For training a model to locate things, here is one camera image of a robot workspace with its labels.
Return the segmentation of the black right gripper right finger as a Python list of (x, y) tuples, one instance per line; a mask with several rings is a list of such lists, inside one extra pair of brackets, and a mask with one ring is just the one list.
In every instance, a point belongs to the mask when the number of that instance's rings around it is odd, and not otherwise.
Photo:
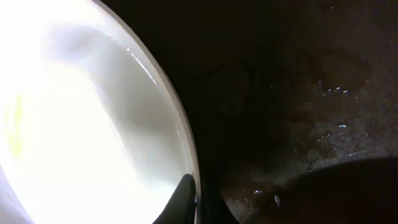
[(203, 224), (239, 224), (217, 186), (209, 181), (201, 183), (200, 212)]

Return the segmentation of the pink plate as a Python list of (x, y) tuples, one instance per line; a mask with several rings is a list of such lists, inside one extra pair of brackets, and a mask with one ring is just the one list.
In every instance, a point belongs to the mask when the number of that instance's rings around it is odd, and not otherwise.
[(1, 222), (154, 223), (195, 143), (156, 59), (101, 1), (1, 2)]

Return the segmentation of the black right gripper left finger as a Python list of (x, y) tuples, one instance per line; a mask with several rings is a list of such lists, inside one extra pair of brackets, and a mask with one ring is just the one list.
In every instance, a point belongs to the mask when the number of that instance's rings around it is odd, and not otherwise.
[(191, 174), (185, 174), (164, 210), (153, 224), (194, 224), (196, 187)]

